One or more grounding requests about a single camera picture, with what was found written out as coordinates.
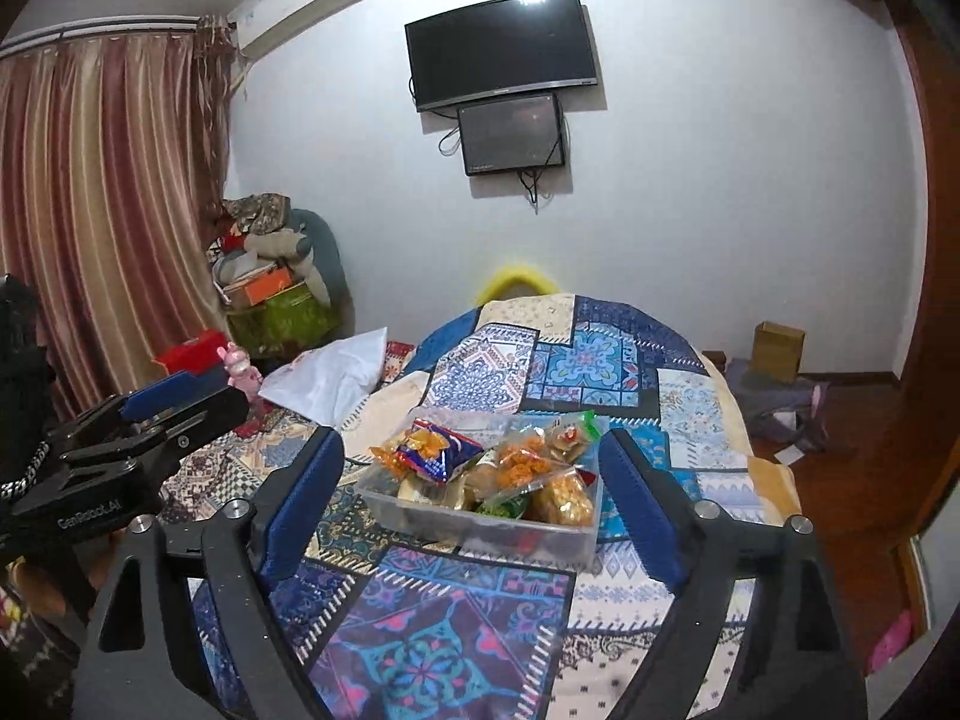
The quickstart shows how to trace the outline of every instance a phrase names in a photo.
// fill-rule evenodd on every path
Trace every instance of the flat screen tv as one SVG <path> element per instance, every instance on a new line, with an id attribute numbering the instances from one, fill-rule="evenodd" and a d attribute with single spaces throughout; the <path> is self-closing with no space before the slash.
<path id="1" fill-rule="evenodd" d="M 597 83 L 580 0 L 492 0 L 408 23 L 419 111 Z"/>

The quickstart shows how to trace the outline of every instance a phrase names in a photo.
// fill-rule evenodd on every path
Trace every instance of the screw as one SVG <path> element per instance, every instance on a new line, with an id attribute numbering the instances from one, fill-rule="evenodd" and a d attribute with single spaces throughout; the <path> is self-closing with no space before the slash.
<path id="1" fill-rule="evenodd" d="M 244 498 L 234 498 L 232 501 L 227 501 L 224 506 L 224 514 L 227 514 L 227 519 L 246 517 L 249 511 L 250 503 Z"/>
<path id="2" fill-rule="evenodd" d="M 136 517 L 133 517 L 133 522 L 127 526 L 127 530 L 131 533 L 146 533 L 152 527 L 154 523 L 154 516 L 152 514 L 138 514 Z"/>
<path id="3" fill-rule="evenodd" d="M 693 505 L 693 511 L 700 519 L 717 519 L 717 517 L 720 517 L 720 505 L 706 498 L 697 501 Z"/>
<path id="4" fill-rule="evenodd" d="M 804 517 L 803 514 L 797 514 L 795 517 L 790 517 L 790 527 L 793 528 L 797 533 L 801 533 L 803 536 L 813 533 L 813 523 Z"/>

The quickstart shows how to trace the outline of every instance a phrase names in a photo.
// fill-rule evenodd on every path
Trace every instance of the white air conditioner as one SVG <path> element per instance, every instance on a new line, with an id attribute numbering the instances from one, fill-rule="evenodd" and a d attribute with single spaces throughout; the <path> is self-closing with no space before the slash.
<path id="1" fill-rule="evenodd" d="M 246 0 L 230 14 L 241 52 L 259 59 L 302 30 L 360 0 Z"/>

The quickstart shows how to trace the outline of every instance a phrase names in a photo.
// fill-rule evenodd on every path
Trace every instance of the striped curtain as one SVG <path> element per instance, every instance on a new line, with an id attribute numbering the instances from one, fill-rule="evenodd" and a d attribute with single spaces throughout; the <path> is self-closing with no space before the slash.
<path id="1" fill-rule="evenodd" d="M 0 272 L 40 294 L 61 416 L 157 379 L 155 355 L 222 325 L 203 250 L 229 62 L 204 40 L 128 33 L 0 61 Z"/>

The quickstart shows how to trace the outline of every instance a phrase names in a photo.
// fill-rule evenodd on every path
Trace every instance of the pink rabbit figurine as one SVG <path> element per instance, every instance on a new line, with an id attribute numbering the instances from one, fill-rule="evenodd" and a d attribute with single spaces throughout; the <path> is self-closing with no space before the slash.
<path id="1" fill-rule="evenodd" d="M 260 391 L 263 376 L 260 375 L 260 371 L 254 365 L 251 365 L 250 356 L 246 349 L 231 341 L 227 344 L 226 349 L 219 346 L 217 354 L 224 361 L 224 367 L 230 374 L 227 384 L 243 391 L 248 402 L 253 403 L 254 400 L 259 400 L 256 394 Z"/>

